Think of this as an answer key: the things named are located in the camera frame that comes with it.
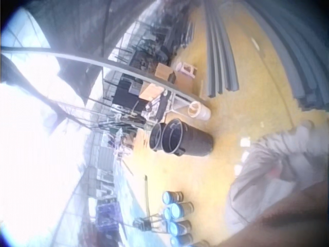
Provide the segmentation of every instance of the blue paint can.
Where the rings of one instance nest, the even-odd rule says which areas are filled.
[[[179,222],[170,222],[169,223],[169,233],[172,236],[180,236],[187,233],[190,233],[192,230],[192,225],[189,220],[183,220]]]
[[[162,194],[162,201],[166,205],[182,202],[183,200],[184,200],[184,195],[180,191],[165,191]]]
[[[170,244],[172,247],[180,247],[193,243],[193,237],[191,234],[185,234],[177,237],[172,237],[170,239]]]
[[[179,219],[193,213],[194,206],[191,202],[174,203],[170,207],[170,212],[173,219]]]
[[[188,247],[210,247],[210,244],[207,241],[202,240],[198,243],[191,244]]]
[[[164,210],[163,210],[163,216],[166,220],[171,220],[171,212],[170,212],[170,208],[169,207],[166,207]]]

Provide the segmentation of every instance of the yellow floor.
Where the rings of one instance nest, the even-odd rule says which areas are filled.
[[[234,165],[241,162],[244,151],[240,147],[241,138],[256,140],[264,134],[289,129],[303,119],[318,124],[326,118],[323,111],[301,112],[298,108],[280,60],[258,24],[239,5],[222,14],[234,53],[239,91],[224,90],[213,99],[205,96],[206,86],[201,87],[201,84],[207,80],[207,47],[202,9],[191,16],[195,20],[193,42],[179,51],[176,58],[176,61],[198,68],[193,91],[198,95],[200,88],[204,89],[202,97],[212,111],[207,122],[179,118],[212,134],[213,152],[207,157],[176,157],[162,151],[153,152],[144,144],[147,135],[139,131],[134,153],[124,158],[134,174],[133,177],[128,175],[129,181],[142,208],[145,208],[143,175],[146,174],[151,213],[163,208],[163,191],[183,191],[185,198],[195,206],[195,213],[189,217],[194,239],[205,239],[211,244],[229,236],[223,219],[224,204],[234,180]],[[177,116],[171,114],[167,121],[173,117]],[[169,246],[169,236],[161,235],[161,238]]]

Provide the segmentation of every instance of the beam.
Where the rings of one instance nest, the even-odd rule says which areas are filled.
[[[62,51],[57,49],[51,49],[51,48],[34,48],[34,47],[7,47],[7,46],[1,46],[1,53],[3,54],[41,54],[41,55],[50,55],[55,56],[58,58],[66,58],[78,62],[84,62],[84,63],[90,63],[93,65],[97,65],[100,67],[106,67],[110,69],[114,69],[116,71],[119,71],[121,73],[131,75],[133,77],[136,77],[138,79],[141,79],[143,81],[147,81],[150,83],[153,83],[157,86],[163,87],[166,90],[169,90],[173,93],[176,93],[177,95],[180,95],[182,97],[187,98],[190,101],[199,101],[203,104],[205,104],[204,100],[200,99],[199,97],[190,94],[190,93],[184,93],[181,90],[179,90],[175,85],[171,84],[170,82],[167,82],[163,79],[157,78],[152,74],[146,73],[140,69],[130,67],[129,65],[118,63],[115,61],[111,61],[105,58],[92,56],[89,54],[85,54],[82,52],[69,52],[69,51]]]

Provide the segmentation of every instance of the cardboard box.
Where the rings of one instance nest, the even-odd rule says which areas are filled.
[[[180,90],[182,90],[185,93],[192,93],[193,79],[187,75],[182,74],[181,72],[174,71],[174,69],[162,63],[159,63],[154,75],[158,78],[167,81],[169,75],[172,74],[173,72],[176,75],[175,86],[177,86]],[[152,83],[144,82],[140,90],[139,98],[151,101],[155,99],[163,91],[164,88],[162,88],[161,86],[156,86]]]

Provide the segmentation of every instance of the black bucket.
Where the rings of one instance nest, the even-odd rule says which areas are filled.
[[[163,130],[162,149],[177,156],[206,156],[213,150],[213,138],[208,133],[175,118]]]
[[[165,123],[157,123],[151,131],[149,145],[150,148],[155,152],[162,150],[161,138],[165,126]]]

